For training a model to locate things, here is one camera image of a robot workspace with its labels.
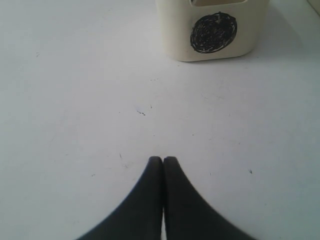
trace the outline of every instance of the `black circle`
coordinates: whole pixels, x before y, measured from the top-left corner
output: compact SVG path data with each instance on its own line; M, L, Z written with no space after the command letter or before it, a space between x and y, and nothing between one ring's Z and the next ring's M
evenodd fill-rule
M200 18L192 29L191 46L201 54L212 54L224 49L237 35L236 18L218 12Z

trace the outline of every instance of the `black plastic part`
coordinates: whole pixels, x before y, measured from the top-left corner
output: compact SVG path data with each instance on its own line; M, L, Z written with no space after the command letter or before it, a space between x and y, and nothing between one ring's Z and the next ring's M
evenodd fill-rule
M167 240L253 240L224 219L199 195L175 157L163 163Z
M78 240L160 240L163 163L151 157L139 181L119 207Z

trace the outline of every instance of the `black object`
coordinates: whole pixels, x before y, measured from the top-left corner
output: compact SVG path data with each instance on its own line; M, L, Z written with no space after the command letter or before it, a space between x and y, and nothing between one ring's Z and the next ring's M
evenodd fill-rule
M164 159L163 170L167 240L254 240L210 207L175 157Z
M139 181L104 221L78 240L160 240L163 163L151 157Z
M200 18L192 29L191 46L201 54L218 52L233 42L237 35L236 18L218 12Z

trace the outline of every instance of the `plastic container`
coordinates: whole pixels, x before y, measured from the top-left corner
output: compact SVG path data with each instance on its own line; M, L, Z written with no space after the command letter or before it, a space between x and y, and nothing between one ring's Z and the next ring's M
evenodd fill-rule
M176 60L232 58L250 52L269 0L156 0L163 46Z
M313 8L320 15L320 0L308 0L308 2L313 6Z

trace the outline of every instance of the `drawn circle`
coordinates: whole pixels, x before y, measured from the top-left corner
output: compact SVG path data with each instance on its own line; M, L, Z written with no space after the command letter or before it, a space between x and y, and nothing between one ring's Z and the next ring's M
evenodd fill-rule
M201 54L218 52L233 42L237 35L236 18L218 12L200 18L192 29L191 46Z

